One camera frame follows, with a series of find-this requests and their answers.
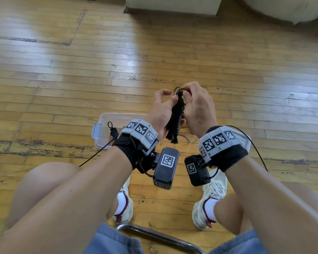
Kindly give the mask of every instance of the hand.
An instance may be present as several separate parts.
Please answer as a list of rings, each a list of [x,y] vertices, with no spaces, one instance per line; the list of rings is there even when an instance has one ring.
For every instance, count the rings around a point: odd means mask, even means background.
[[[167,133],[166,125],[169,122],[172,115],[172,108],[178,102],[178,96],[172,96],[168,101],[163,102],[162,97],[164,95],[171,95],[172,91],[167,89],[162,89],[156,91],[154,94],[154,103],[149,111],[149,114],[144,119],[146,122],[150,123],[154,130],[158,133],[158,140],[164,139]]]
[[[218,125],[212,97],[197,81],[185,84],[182,89],[186,90],[183,93],[186,124],[191,133],[201,138],[208,129]]]

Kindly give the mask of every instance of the metal bar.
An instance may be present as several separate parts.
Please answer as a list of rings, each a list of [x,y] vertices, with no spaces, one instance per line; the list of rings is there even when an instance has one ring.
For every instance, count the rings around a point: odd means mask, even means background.
[[[137,226],[137,225],[134,225],[131,223],[122,224],[122,225],[115,227],[115,230],[117,230],[117,231],[122,230],[122,229],[130,229],[130,230],[136,231],[138,233],[142,233],[142,234],[151,236],[153,238],[159,239],[161,241],[165,241],[167,243],[179,246],[181,248],[195,251],[196,253],[206,254],[205,252],[203,252],[203,250],[201,248],[199,248],[198,246],[196,246],[192,243],[188,243],[186,241],[180,240],[178,238],[175,238],[175,237],[163,234],[163,233],[159,233],[159,232],[154,231],[154,230],[149,229],[149,228]]]

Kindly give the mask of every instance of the wrist-mounted camera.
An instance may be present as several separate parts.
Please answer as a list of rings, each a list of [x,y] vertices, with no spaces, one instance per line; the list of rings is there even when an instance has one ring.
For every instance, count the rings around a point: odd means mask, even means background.
[[[118,146],[129,158],[133,169],[153,178],[155,186],[169,190],[178,164],[179,151],[166,147],[161,154],[155,152],[158,133],[151,124],[133,119],[120,132],[114,146]],[[154,174],[147,172],[153,169]]]
[[[248,154],[250,138],[228,126],[216,126],[200,138],[200,155],[185,158],[185,166],[193,186],[210,183],[218,170],[225,172],[233,164]],[[210,177],[207,167],[217,167],[215,175]]]

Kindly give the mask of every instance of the forearm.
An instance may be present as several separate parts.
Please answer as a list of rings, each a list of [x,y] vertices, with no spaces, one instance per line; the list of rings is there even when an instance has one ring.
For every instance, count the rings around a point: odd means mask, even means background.
[[[13,226],[0,253],[82,253],[131,172],[126,155],[112,147]]]
[[[226,172],[269,253],[318,253],[318,213],[249,156]]]

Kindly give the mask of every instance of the person's right hand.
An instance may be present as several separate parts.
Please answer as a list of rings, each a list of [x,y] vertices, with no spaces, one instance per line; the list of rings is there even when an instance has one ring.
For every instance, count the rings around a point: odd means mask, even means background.
[[[182,89],[186,90],[183,93],[186,124],[191,133],[201,138],[208,129],[218,125],[212,97],[197,81],[185,84]]]

